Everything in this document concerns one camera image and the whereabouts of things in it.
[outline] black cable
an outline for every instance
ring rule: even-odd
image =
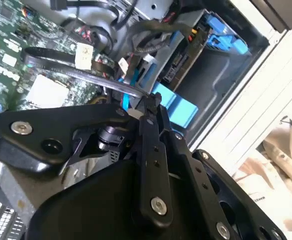
[[[81,7],[97,7],[101,9],[106,9],[113,12],[116,15],[116,18],[111,22],[111,26],[115,26],[118,24],[119,19],[119,11],[114,6],[109,5],[108,3],[102,1],[67,1],[67,7],[73,8],[81,8]]]
[[[153,45],[153,46],[148,46],[148,47],[136,47],[134,54],[135,55],[146,55],[146,54],[152,54],[160,49],[164,48],[165,46],[169,45],[170,43],[170,38],[168,37],[167,39]]]
[[[134,53],[136,50],[133,43],[133,37],[145,31],[151,31],[152,34],[173,33],[176,31],[180,31],[181,34],[185,37],[186,41],[189,42],[188,36],[191,35],[192,28],[183,23],[175,23],[173,25],[170,25],[168,23],[161,23],[156,20],[137,22],[129,28],[128,33],[127,33],[127,41],[130,46],[131,52]],[[160,42],[158,44],[158,47],[164,46],[163,45],[164,43],[165,41]]]
[[[24,16],[25,17],[25,20],[26,20],[26,23],[28,25],[28,27],[31,29],[31,31],[39,38],[41,39],[45,39],[45,40],[60,40],[60,39],[63,39],[64,37],[68,36],[70,34],[70,32],[72,32],[75,28],[76,28],[76,22],[79,18],[79,13],[80,13],[80,7],[78,6],[77,7],[77,11],[76,11],[76,18],[73,22],[73,25],[72,27],[69,28],[69,30],[65,31],[61,36],[58,36],[58,37],[47,37],[43,34],[41,34],[40,32],[36,31],[35,28],[32,26],[30,20],[28,19],[28,16]]]
[[[122,27],[126,25],[128,20],[130,19],[131,15],[133,14],[137,3],[138,3],[138,0],[134,0],[134,2],[131,4],[126,16],[120,22],[118,22],[116,25],[113,26],[117,31],[122,29]]]
[[[111,38],[109,32],[107,32],[107,30],[104,29],[104,28],[101,27],[101,26],[92,26],[92,25],[89,25],[88,27],[89,27],[89,29],[90,29],[92,32],[97,33],[97,34],[102,35],[102,36],[104,36],[105,38],[107,38],[107,41],[108,41],[108,43],[107,43],[107,47],[108,47],[108,49],[105,50],[105,53],[106,53],[107,55],[109,55],[109,54],[111,53],[113,47],[114,47],[114,41],[112,40],[112,38]]]
[[[129,94],[133,97],[141,98],[148,95],[143,90],[130,86],[128,84],[96,76],[89,72],[76,69],[72,66],[47,59],[51,58],[54,60],[74,64],[75,56],[64,52],[40,47],[27,47],[23,49],[20,57],[24,64],[30,64],[36,68],[65,74],[92,84],[100,85],[109,89]],[[92,62],[92,68],[97,71],[99,71],[98,66],[103,68],[100,69],[101,72],[105,70],[104,64],[95,61]]]
[[[62,51],[57,51],[57,50],[53,50],[49,48],[27,47],[23,50],[21,54],[21,60],[25,64],[31,64],[31,65],[34,65],[35,67],[37,67],[38,64],[42,65],[43,63],[45,66],[45,59],[43,58],[75,64],[75,55],[71,55],[69,53],[65,53]],[[91,68],[98,72],[106,73],[112,77],[115,77],[115,70],[112,69],[108,65],[102,64],[97,61],[92,61]]]

